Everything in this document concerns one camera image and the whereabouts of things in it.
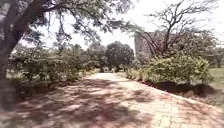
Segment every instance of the soil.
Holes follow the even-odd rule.
[[[213,87],[206,85],[206,84],[177,84],[172,81],[164,81],[164,82],[158,82],[158,83],[153,83],[152,81],[146,81],[142,82],[148,86],[177,94],[177,95],[182,95],[185,97],[191,97],[193,95],[198,96],[198,97],[206,97],[207,95],[214,94],[217,92]]]

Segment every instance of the sky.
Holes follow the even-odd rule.
[[[146,14],[154,13],[155,11],[163,10],[166,5],[176,3],[179,0],[138,0],[137,2],[134,1],[134,7],[126,14],[117,16],[122,17],[127,21],[131,21],[139,26],[147,28],[149,31],[154,31],[156,29],[155,25],[150,22],[150,19],[147,18]],[[209,19],[203,22],[203,28],[212,30],[215,37],[217,37],[220,41],[224,41],[224,0],[219,0],[218,7],[209,14],[202,14],[200,15],[201,19]],[[67,32],[72,34],[72,18],[67,17],[65,18],[65,29]],[[54,34],[58,30],[58,23],[54,19],[52,19],[51,23],[52,27],[50,31]],[[45,33],[45,37],[43,40],[47,42],[47,46],[52,45],[55,41],[54,37],[51,36],[49,38],[48,32],[43,29]],[[116,30],[113,33],[99,33],[102,44],[107,45],[114,41],[121,41],[121,43],[130,45],[131,48],[134,49],[134,38],[131,34],[121,33],[120,31]],[[73,39],[71,43],[73,44],[80,44],[83,48],[87,48],[83,37],[79,35],[72,34]]]

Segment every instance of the grass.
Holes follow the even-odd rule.
[[[209,72],[214,79],[210,85],[224,91],[224,68],[211,68]]]

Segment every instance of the red brick path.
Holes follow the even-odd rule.
[[[218,108],[110,73],[21,103],[0,121],[0,128],[224,128]]]

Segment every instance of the shrub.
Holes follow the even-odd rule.
[[[192,80],[208,80],[209,63],[201,57],[176,55],[170,58],[152,59],[146,74],[154,82],[173,81],[187,82]]]

